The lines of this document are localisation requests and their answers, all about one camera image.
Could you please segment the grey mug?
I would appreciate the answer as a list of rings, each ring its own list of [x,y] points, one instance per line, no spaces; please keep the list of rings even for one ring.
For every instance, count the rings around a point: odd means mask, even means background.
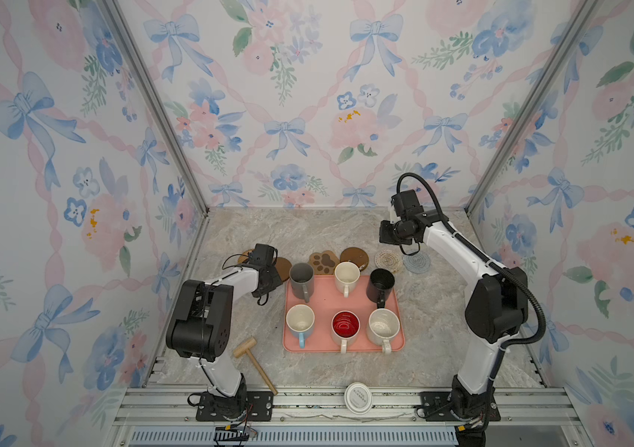
[[[291,291],[297,299],[309,303],[314,294],[314,269],[310,264],[294,264],[290,269],[289,278]]]

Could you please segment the white mug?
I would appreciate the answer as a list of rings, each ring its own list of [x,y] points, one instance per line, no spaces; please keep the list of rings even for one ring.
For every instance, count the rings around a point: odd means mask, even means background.
[[[387,308],[374,310],[368,319],[367,337],[383,354],[391,354],[392,342],[400,333],[401,322],[397,315]]]

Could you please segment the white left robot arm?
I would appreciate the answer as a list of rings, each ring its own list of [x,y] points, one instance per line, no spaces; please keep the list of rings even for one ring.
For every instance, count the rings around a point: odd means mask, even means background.
[[[198,419],[239,421],[249,412],[244,375],[234,366],[227,349],[233,302],[250,294],[257,305],[283,285],[277,262],[279,251],[256,244],[246,261],[224,266],[216,279],[189,279],[180,288],[168,320],[166,346],[179,357],[190,359],[208,379],[199,394]]]

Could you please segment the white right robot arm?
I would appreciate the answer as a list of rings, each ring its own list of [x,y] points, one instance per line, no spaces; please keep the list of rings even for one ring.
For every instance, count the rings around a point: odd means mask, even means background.
[[[545,313],[521,268],[504,266],[483,253],[441,210],[425,210],[415,191],[396,193],[391,208],[391,221],[380,224],[380,242],[425,245],[466,280],[464,318],[470,344],[452,381],[447,410],[463,422],[465,431],[483,431],[490,422],[495,380],[507,349],[542,340]]]

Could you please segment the black mug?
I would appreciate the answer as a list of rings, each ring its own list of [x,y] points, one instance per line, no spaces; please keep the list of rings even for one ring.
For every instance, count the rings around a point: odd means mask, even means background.
[[[387,269],[377,268],[370,274],[366,296],[377,308],[385,308],[394,285],[393,273]]]

